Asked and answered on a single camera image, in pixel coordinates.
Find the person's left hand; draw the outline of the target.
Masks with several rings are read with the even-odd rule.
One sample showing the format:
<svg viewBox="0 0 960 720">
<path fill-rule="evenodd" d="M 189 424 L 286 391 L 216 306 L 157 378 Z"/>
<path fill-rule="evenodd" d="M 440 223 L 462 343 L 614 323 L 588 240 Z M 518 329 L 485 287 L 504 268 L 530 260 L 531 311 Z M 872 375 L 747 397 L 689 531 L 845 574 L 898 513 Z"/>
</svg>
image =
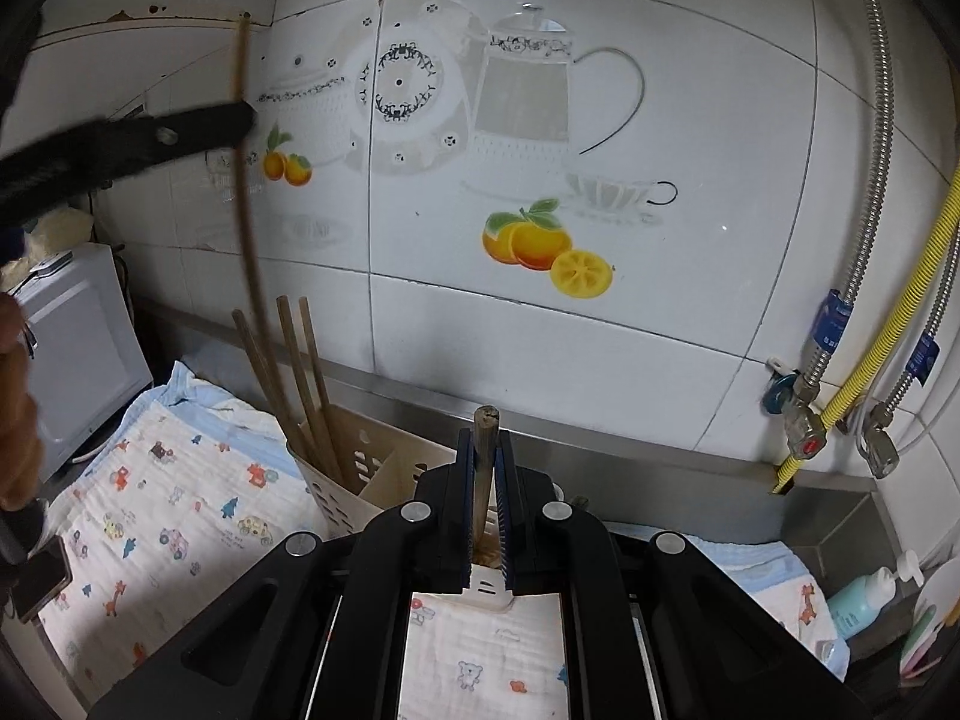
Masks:
<svg viewBox="0 0 960 720">
<path fill-rule="evenodd" d="M 28 392 L 29 356 L 21 343 L 23 314 L 2 294 L 0 327 L 0 499 L 3 511 L 19 511 L 39 486 L 44 447 L 37 435 L 36 401 Z"/>
</svg>

